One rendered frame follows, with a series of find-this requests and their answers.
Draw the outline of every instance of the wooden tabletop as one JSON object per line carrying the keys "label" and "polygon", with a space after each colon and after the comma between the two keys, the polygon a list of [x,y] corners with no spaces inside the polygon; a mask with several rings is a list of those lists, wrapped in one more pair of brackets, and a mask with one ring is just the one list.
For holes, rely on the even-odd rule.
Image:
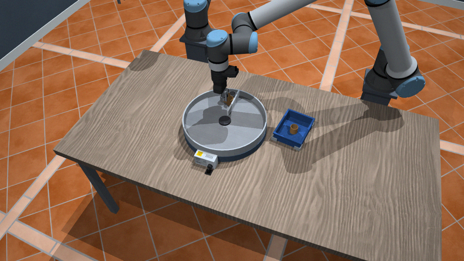
{"label": "wooden tabletop", "polygon": [[[54,151],[351,260],[441,260],[437,119],[247,72],[227,84],[263,103],[267,135],[211,176],[194,163],[181,122],[212,89],[208,64],[146,50]],[[316,119],[301,151],[270,140],[288,108]]]}

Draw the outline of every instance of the round gray tray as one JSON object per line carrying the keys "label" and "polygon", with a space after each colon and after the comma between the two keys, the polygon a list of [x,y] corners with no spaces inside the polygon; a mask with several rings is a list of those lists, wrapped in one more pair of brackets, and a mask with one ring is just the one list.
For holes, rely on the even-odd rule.
{"label": "round gray tray", "polygon": [[231,123],[219,124],[228,106],[212,90],[200,94],[185,108],[182,117],[184,136],[192,149],[217,155],[222,161],[237,160],[256,150],[266,135],[267,114],[253,95],[240,91],[229,115]]}

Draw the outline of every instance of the blue plastic tray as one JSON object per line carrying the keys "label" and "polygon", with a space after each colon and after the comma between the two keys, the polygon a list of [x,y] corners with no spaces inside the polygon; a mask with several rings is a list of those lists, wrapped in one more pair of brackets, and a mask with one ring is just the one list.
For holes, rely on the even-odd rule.
{"label": "blue plastic tray", "polygon": [[[300,149],[314,124],[314,120],[313,117],[288,109],[273,132],[274,140]],[[292,124],[298,125],[297,134],[290,133],[290,125]]]}

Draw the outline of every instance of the white control box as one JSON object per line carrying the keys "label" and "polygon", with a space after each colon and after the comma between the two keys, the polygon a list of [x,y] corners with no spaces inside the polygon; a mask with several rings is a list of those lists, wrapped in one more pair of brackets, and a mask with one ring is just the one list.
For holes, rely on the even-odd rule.
{"label": "white control box", "polygon": [[202,166],[207,167],[208,164],[211,164],[213,166],[213,169],[216,168],[218,165],[218,156],[207,153],[201,150],[197,150],[194,155],[195,158],[195,163],[200,164]]}

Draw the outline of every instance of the robotic arm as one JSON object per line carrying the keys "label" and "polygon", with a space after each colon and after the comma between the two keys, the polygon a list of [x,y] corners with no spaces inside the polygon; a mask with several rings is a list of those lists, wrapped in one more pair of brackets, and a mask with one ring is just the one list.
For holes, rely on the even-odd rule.
{"label": "robotic arm", "polygon": [[[231,54],[255,53],[258,50],[259,28],[316,0],[273,0],[248,13],[238,13],[232,19],[232,34],[213,30],[206,37],[208,63],[213,80],[213,91],[227,98],[227,78],[238,74],[229,65]],[[381,47],[375,64],[365,77],[361,99],[388,105],[390,98],[414,96],[424,88],[417,61],[409,53],[409,46],[394,0],[365,0],[379,36]]]}

